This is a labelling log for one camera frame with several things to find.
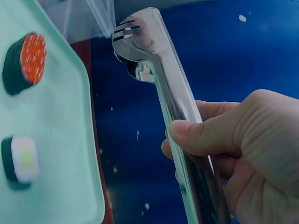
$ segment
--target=maki roll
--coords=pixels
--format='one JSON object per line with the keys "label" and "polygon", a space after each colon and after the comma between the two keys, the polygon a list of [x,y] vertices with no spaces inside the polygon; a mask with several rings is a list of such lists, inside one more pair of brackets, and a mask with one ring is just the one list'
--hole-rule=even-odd
{"label": "maki roll", "polygon": [[4,172],[10,182],[28,184],[39,178],[39,161],[34,141],[13,136],[1,142]]}
{"label": "maki roll", "polygon": [[42,79],[47,55],[45,45],[44,36],[30,33],[10,46],[2,72],[9,95],[17,95]]}

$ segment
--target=ikura sushi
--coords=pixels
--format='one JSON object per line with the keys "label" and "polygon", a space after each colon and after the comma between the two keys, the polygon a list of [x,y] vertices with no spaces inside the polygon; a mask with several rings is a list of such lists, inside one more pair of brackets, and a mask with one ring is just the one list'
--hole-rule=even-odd
{"label": "ikura sushi", "polygon": [[43,77],[45,58],[44,36],[30,33],[15,42],[7,51],[2,79],[5,90],[14,96],[39,83]]}

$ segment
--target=blue surface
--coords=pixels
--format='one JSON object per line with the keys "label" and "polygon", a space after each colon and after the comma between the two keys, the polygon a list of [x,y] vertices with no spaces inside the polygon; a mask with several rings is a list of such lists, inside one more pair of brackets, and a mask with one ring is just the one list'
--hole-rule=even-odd
{"label": "blue surface", "polygon": [[[260,88],[299,98],[298,2],[199,2],[162,16],[196,99],[242,101]],[[92,40],[92,72],[115,222],[187,224],[174,166],[160,149],[165,127],[155,86],[127,74],[110,40]]]}

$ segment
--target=metal tongs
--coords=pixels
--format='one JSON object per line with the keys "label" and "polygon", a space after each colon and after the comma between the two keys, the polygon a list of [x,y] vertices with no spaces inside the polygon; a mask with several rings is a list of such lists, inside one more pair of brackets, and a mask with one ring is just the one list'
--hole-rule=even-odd
{"label": "metal tongs", "polygon": [[[156,85],[167,131],[173,120],[202,122],[158,9],[146,8],[126,18],[116,28],[112,40],[115,54],[127,63],[129,74]],[[211,157],[187,154],[171,138],[170,144],[188,223],[230,224],[227,202]]]}

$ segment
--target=plastic tray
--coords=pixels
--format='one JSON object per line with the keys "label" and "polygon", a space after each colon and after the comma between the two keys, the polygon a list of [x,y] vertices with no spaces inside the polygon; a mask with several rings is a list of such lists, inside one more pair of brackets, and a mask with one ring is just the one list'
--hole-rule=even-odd
{"label": "plastic tray", "polygon": [[69,43],[110,38],[115,29],[113,0],[39,0]]}
{"label": "plastic tray", "polygon": [[48,51],[39,84],[11,97],[0,83],[0,138],[32,136],[41,170],[18,189],[0,164],[0,223],[100,224],[105,205],[86,69],[36,1],[1,0],[0,18],[0,70],[9,46],[29,32],[44,34]]}

